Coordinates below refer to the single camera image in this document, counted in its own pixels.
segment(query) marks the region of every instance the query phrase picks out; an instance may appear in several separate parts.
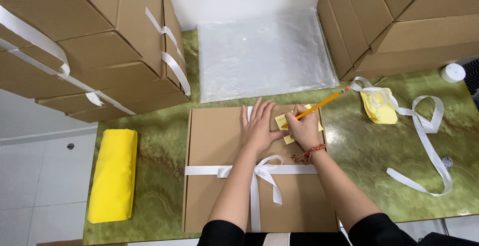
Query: person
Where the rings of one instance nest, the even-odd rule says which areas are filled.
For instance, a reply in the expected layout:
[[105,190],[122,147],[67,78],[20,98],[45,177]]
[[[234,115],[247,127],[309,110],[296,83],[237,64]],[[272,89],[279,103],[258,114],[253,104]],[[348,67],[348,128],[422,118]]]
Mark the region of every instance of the person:
[[[250,120],[246,107],[241,109],[242,147],[238,152],[230,174],[221,189],[204,226],[199,246],[211,245],[263,245],[266,234],[247,233],[249,211],[249,188],[257,156],[271,142],[291,135],[304,149],[321,145],[318,133],[318,119],[314,114],[297,120],[296,116],[306,108],[296,105],[293,113],[286,113],[289,131],[270,132],[270,117],[275,103],[254,104]],[[418,245],[407,233],[395,225],[344,173],[324,150],[313,151],[311,161],[318,171],[318,177],[326,196],[343,223],[353,245]],[[421,240],[423,245],[450,242],[437,233]],[[342,232],[338,233],[291,233],[288,245],[349,245]],[[461,245],[474,243],[458,239]]]

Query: black striped fabric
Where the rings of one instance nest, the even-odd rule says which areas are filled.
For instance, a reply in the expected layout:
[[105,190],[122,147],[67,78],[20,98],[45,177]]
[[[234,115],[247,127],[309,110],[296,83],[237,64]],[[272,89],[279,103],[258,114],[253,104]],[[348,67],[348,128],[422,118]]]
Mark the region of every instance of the black striped fabric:
[[463,65],[466,71],[464,81],[479,111],[479,58]]

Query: person's right hand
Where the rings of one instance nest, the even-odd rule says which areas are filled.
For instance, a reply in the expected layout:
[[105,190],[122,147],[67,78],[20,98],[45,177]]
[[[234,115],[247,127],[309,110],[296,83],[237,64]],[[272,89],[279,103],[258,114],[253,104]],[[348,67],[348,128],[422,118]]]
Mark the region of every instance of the person's right hand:
[[318,117],[309,113],[297,120],[296,116],[308,110],[302,105],[296,105],[293,113],[286,113],[286,121],[289,124],[289,134],[301,145],[304,150],[321,144],[318,132]]

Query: hand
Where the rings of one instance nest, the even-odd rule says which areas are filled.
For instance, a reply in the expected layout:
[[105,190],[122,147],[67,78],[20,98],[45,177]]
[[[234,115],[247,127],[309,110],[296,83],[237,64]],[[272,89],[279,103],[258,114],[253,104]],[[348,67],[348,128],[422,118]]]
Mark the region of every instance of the hand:
[[318,133],[318,118],[309,113],[299,121],[296,116],[308,110],[302,105],[296,105],[293,113],[286,113],[286,121],[289,124],[289,132],[304,150],[321,144]]
[[270,117],[275,102],[268,100],[261,104],[261,97],[256,100],[251,111],[251,117],[247,117],[247,108],[241,108],[241,122],[243,125],[242,143],[243,147],[255,150],[257,153],[264,151],[269,144],[276,139],[288,135],[288,131],[269,131]]

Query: person's left hand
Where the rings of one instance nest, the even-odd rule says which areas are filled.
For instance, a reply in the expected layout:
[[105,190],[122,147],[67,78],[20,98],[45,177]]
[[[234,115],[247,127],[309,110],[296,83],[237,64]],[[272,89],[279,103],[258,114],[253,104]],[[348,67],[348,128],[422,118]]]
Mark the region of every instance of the person's left hand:
[[251,111],[251,117],[247,117],[247,108],[241,108],[241,122],[243,125],[242,143],[243,147],[255,150],[257,153],[264,151],[269,144],[289,134],[288,131],[269,131],[270,117],[275,102],[268,100],[261,104],[261,97],[256,100]]

